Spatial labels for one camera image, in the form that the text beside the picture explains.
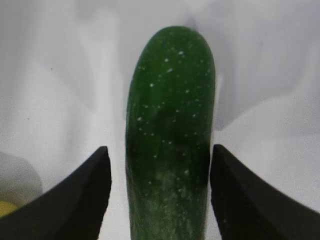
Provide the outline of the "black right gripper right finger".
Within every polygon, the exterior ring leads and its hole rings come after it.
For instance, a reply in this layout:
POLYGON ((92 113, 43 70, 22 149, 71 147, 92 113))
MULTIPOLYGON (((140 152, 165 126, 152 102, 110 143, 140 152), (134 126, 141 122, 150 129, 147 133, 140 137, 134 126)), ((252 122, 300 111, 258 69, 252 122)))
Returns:
POLYGON ((223 240, 318 240, 320 214, 280 192, 226 147, 213 147, 211 204, 223 240))

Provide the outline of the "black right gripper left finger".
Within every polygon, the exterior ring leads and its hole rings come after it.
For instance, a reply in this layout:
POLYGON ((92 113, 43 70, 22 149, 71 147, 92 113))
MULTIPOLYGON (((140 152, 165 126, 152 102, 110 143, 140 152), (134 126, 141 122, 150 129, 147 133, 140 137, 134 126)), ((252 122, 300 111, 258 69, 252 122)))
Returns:
POLYGON ((106 146, 99 147, 67 178, 0 219, 2 240, 96 240, 112 186, 106 146))

